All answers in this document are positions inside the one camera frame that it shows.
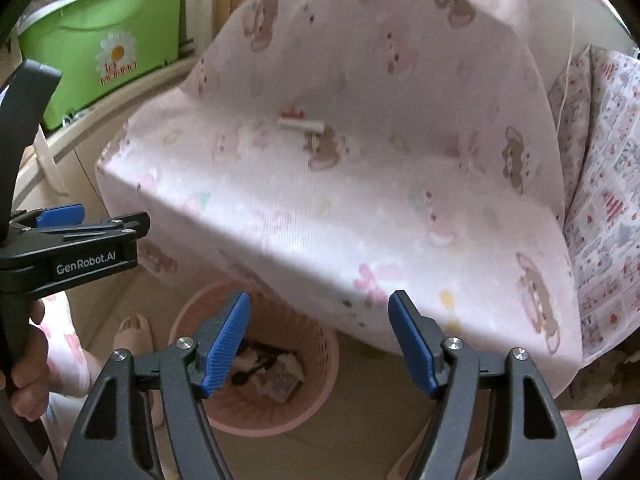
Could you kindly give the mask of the person's left hand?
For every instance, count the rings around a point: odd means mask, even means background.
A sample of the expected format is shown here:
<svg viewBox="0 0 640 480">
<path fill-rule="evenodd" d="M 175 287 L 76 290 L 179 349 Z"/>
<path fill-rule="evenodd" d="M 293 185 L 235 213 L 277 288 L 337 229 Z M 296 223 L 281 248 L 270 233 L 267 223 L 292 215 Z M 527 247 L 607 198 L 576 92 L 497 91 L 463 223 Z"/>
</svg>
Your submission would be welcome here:
<svg viewBox="0 0 640 480">
<path fill-rule="evenodd" d="M 46 309 L 41 300 L 32 304 L 25 354 L 11 370 L 14 387 L 8 394 L 11 408 L 17 416 L 29 422 L 40 419 L 49 401 L 48 341 L 46 335 L 40 330 L 45 313 Z"/>
</svg>

